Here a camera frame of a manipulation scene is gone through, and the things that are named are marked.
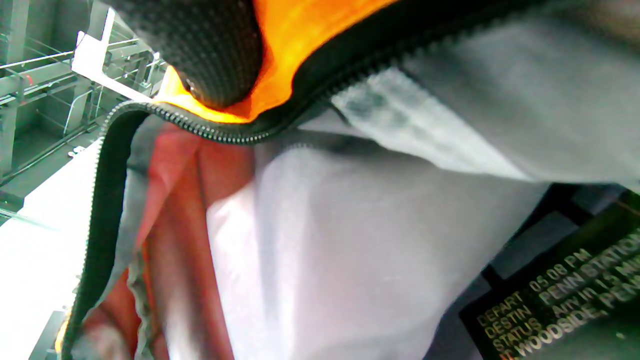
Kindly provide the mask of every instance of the zipper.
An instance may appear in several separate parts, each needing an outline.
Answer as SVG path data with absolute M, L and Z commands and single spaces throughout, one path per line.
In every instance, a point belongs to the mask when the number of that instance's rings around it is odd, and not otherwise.
M 295 110 L 267 129 L 255 130 L 252 124 L 219 124 L 201 119 L 177 106 L 165 103 L 149 104 L 125 102 L 114 109 L 117 116 L 125 111 L 140 110 L 179 126 L 190 133 L 219 143 L 255 145 L 299 125 L 299 117 L 311 106 L 329 100 L 332 96 L 371 76 L 375 76 L 393 64 L 417 53 L 433 53 L 455 46 L 461 41 L 513 20 L 533 14 L 547 13 L 584 0 L 509 0 L 501 2 L 481 13 L 460 19 L 438 34 L 437 29 L 426 29 L 408 38 L 398 40 L 393 46 L 380 49 L 364 59 L 347 64 L 335 79 L 305 96 Z

